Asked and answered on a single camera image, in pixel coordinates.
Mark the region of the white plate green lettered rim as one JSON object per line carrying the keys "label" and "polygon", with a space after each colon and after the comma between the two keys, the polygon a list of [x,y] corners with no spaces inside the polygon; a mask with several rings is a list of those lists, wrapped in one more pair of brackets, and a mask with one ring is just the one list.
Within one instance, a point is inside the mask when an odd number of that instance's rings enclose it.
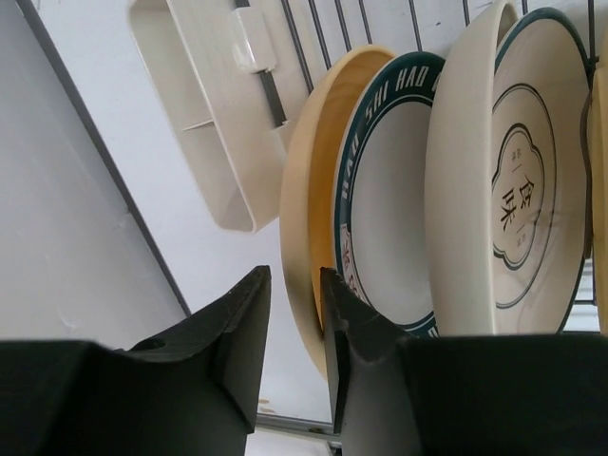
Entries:
{"label": "white plate green lettered rim", "polygon": [[444,58],[395,57],[355,104],[335,164],[335,270],[364,303],[417,337],[438,334],[428,279],[425,164]]}

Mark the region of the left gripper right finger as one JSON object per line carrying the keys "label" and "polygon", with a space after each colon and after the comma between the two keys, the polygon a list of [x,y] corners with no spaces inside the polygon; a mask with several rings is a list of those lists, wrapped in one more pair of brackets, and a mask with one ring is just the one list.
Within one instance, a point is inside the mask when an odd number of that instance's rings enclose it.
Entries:
{"label": "left gripper right finger", "polygon": [[346,455],[603,455],[607,340],[417,338],[320,272],[332,423]]}

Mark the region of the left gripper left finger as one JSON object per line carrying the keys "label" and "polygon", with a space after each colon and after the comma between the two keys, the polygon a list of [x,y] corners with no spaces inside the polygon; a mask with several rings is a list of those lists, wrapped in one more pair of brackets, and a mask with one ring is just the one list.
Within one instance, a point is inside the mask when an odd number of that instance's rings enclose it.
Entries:
{"label": "left gripper left finger", "polygon": [[129,350],[83,340],[1,345],[5,455],[240,455],[257,418],[272,275]]}

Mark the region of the yellow plate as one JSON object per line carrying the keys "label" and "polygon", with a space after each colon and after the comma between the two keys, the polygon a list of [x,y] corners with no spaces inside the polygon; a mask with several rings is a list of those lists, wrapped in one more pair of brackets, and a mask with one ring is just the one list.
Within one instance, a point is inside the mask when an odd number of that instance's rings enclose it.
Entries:
{"label": "yellow plate", "polygon": [[394,57],[385,47],[365,45],[326,72],[300,111],[283,170],[279,233],[285,286],[301,340],[323,378],[328,375],[319,269],[333,266],[335,165],[361,94]]}

